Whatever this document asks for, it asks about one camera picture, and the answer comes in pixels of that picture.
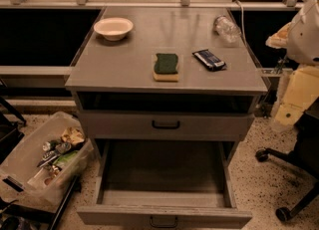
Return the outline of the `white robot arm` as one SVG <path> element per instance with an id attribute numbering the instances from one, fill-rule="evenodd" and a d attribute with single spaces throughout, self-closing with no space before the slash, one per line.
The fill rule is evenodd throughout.
<path id="1" fill-rule="evenodd" d="M 285 49 L 287 58 L 299 64 L 281 80 L 271 113 L 276 124 L 293 126 L 319 98 L 319 0 L 308 0 L 266 45 Z"/>

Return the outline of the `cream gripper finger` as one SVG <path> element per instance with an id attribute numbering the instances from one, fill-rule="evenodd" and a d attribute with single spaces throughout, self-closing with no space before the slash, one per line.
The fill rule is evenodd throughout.
<path id="1" fill-rule="evenodd" d="M 293 126 L 319 98 L 319 68 L 301 66 L 289 76 L 289 82 L 274 119 Z"/>
<path id="2" fill-rule="evenodd" d="M 285 24 L 272 36 L 269 36 L 265 44 L 274 49 L 285 49 L 287 47 L 288 32 L 290 28 L 290 23 Z"/>

